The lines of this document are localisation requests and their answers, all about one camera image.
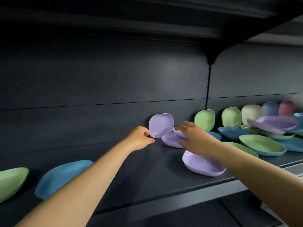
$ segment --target person's left arm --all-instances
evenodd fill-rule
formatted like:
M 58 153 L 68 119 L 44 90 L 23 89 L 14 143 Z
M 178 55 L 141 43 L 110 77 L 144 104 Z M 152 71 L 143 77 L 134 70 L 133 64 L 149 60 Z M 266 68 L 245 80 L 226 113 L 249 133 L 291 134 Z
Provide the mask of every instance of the person's left arm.
M 15 227 L 85 227 L 127 156 L 153 143 L 145 127 L 136 127 L 85 171 L 32 210 Z

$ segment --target person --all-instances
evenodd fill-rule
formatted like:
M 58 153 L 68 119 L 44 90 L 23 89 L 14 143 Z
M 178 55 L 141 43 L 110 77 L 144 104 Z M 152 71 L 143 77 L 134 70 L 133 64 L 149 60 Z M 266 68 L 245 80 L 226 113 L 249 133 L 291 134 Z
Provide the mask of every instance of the person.
M 303 180 L 277 166 L 218 141 L 192 122 L 176 127 L 188 151 L 224 165 L 290 227 L 302 226 Z M 85 171 L 32 210 L 16 227 L 85 227 L 126 157 L 154 142 L 136 127 Z

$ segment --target person's right hand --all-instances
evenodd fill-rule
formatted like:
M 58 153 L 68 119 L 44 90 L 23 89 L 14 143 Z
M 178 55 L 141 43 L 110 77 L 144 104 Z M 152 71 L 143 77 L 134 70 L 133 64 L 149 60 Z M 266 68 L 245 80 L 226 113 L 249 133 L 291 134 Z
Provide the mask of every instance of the person's right hand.
M 183 122 L 175 130 L 180 130 L 188 139 L 179 141 L 179 144 L 194 154 L 212 156 L 212 151 L 217 149 L 219 141 L 193 122 Z

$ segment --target person's right arm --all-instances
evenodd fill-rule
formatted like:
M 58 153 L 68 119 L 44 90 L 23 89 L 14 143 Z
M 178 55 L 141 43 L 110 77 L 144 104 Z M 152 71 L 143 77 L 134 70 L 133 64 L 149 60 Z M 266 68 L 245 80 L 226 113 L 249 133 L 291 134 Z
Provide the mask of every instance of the person's right arm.
M 213 157 L 290 227 L 303 226 L 303 180 L 236 147 L 220 142 L 192 122 L 176 127 L 194 154 Z

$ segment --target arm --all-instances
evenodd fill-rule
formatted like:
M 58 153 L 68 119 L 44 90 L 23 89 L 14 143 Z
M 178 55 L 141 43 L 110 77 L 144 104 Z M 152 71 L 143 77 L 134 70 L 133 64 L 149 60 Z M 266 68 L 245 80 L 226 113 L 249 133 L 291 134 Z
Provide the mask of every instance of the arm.
M 81 174 L 42 202 L 15 227 L 85 227 L 126 157 L 154 142 L 136 127 Z
M 218 141 L 192 122 L 184 122 L 176 130 L 188 139 L 188 142 L 180 141 L 180 145 L 194 154 L 208 155 L 221 162 L 286 224 L 302 226 L 302 179 Z

